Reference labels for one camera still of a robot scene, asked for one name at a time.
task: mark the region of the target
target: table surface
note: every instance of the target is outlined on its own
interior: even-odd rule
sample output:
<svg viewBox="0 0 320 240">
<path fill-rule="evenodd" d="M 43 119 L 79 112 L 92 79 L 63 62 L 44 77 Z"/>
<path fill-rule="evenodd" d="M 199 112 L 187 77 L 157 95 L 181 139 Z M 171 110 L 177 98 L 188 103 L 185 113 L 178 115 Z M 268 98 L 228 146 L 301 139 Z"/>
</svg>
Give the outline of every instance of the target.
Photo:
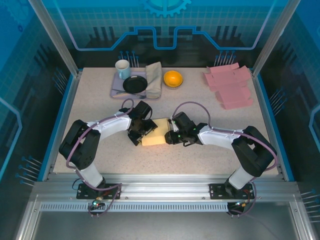
<svg viewBox="0 0 320 240">
<path fill-rule="evenodd" d="M 144 68 L 133 68 L 144 71 Z M 145 100 L 152 109 L 152 119 L 168 118 L 176 107 L 186 101 L 195 101 L 204 105 L 211 114 L 211 125 L 225 129 L 245 129 L 255 126 L 268 138 L 257 94 L 252 80 L 248 87 L 253 105 L 238 109 L 225 110 L 209 90 L 203 72 L 206 68 L 163 68 L 165 73 L 176 70 L 183 76 L 180 88 L 171 90 L 162 84 L 161 97 L 158 100 Z M 110 97 L 115 68 L 84 68 L 66 125 L 64 136 L 72 123 L 78 119 L 92 122 L 114 115 L 123 99 Z M 207 123 L 206 112 L 199 106 L 187 104 L 180 108 L 195 124 Z M 98 147 L 94 164 L 103 174 L 232 174 L 240 163 L 236 154 L 229 149 L 214 145 L 183 147 L 178 145 L 134 146 L 127 131 L 118 132 L 104 139 Z M 66 168 L 66 160 L 58 154 L 54 172 L 72 173 Z M 277 175 L 276 168 L 264 175 Z"/>
</svg>

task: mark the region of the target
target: black mounting plate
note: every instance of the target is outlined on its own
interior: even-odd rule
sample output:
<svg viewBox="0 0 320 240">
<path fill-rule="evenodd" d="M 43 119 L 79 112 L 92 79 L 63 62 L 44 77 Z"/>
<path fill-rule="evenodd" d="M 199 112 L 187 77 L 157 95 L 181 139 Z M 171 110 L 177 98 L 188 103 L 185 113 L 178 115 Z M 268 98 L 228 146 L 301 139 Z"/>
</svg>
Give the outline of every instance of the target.
<svg viewBox="0 0 320 240">
<path fill-rule="evenodd" d="M 244 185 L 244 187 L 241 190 L 237 191 L 233 199 L 241 199 L 241 200 L 248 199 L 248 195 L 245 192 L 243 192 L 243 190 L 248 190 L 250 192 L 249 194 L 250 199 L 255 198 L 252 184 L 247 183 L 246 185 Z M 231 199 L 229 194 L 226 192 L 226 187 L 224 183 L 209 184 L 209 193 L 210 193 L 211 200 L 217 200 L 217 199 L 230 200 Z"/>
<path fill-rule="evenodd" d="M 109 184 L 109 183 L 106 183 L 104 185 L 104 188 L 109 188 L 109 187 L 112 187 L 116 184 Z M 111 189 L 109 191 L 109 193 L 105 196 L 103 196 L 103 199 L 104 200 L 107 200 L 107 199 L 113 199 L 116 192 L 117 192 L 118 188 L 114 188 L 114 189 Z M 96 199 L 98 197 L 98 191 L 96 190 L 93 190 L 92 188 L 88 187 L 86 184 L 84 183 L 80 183 L 79 186 L 78 186 L 78 190 L 77 190 L 77 193 L 76 193 L 76 199 Z M 118 193 L 118 195 L 115 197 L 115 199 L 120 199 L 120 192 Z"/>
</svg>

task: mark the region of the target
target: white mug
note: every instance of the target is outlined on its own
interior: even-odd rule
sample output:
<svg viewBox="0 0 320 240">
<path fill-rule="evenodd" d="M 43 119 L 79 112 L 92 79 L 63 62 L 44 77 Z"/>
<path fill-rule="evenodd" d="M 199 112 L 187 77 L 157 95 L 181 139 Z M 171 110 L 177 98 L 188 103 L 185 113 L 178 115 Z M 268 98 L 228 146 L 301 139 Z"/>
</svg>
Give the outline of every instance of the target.
<svg viewBox="0 0 320 240">
<path fill-rule="evenodd" d="M 130 77 L 131 70 L 130 70 L 130 63 L 125 60 L 121 59 L 115 63 L 115 68 L 119 74 L 119 78 L 121 79 L 127 79 Z"/>
</svg>

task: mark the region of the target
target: folded gray cloth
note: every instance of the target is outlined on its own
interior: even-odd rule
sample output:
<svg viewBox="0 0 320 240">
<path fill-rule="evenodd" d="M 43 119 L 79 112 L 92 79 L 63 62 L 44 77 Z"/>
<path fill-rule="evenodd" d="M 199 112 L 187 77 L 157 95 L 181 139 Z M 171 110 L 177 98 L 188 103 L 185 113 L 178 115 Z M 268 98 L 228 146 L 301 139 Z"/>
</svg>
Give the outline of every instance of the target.
<svg viewBox="0 0 320 240">
<path fill-rule="evenodd" d="M 155 62 L 145 67 L 148 86 L 145 95 L 148 99 L 158 99 L 161 96 L 162 66 L 161 62 Z"/>
</svg>

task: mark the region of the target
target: sponge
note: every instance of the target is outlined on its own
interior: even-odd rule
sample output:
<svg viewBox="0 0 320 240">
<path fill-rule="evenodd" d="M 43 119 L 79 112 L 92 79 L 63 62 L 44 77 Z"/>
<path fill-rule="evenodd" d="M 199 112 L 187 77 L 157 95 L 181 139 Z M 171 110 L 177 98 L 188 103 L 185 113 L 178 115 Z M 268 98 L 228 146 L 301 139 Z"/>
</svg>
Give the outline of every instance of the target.
<svg viewBox="0 0 320 240">
<path fill-rule="evenodd" d="M 147 136 L 142 138 L 142 146 L 151 146 L 165 144 L 165 134 L 169 131 L 168 118 L 152 119 L 158 126 L 154 131 L 151 131 Z"/>
</svg>

